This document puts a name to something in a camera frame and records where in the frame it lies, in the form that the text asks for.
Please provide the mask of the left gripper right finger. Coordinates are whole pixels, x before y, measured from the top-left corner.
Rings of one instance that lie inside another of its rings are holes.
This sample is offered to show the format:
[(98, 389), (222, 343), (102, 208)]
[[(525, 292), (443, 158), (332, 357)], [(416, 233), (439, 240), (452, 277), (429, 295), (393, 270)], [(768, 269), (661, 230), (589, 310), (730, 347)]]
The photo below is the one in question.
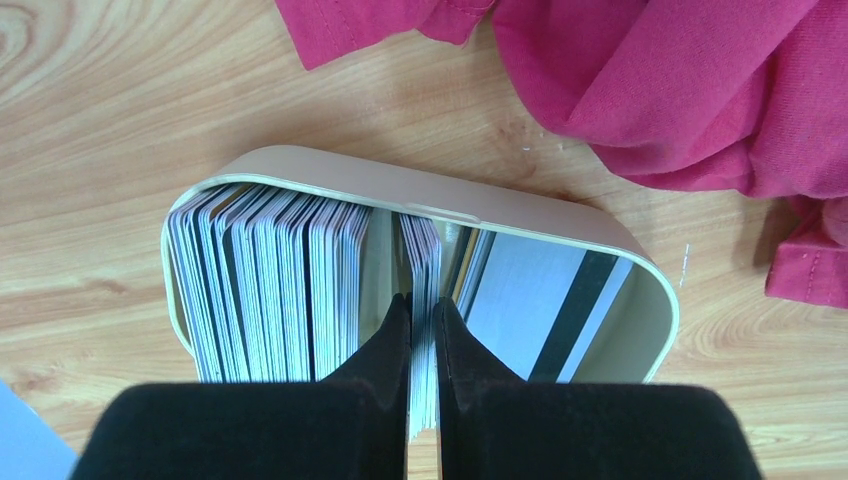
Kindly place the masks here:
[(732, 410), (692, 385), (529, 382), (434, 311), (445, 479), (758, 479)]

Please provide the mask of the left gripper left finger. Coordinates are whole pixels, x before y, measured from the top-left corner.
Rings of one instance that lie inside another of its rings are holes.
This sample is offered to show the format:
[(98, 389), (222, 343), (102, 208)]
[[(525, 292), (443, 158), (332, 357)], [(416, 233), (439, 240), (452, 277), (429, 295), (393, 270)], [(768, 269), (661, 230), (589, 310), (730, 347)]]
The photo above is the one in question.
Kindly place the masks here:
[(150, 383), (100, 417), (75, 479), (403, 479), (411, 313), (328, 377), (292, 383)]

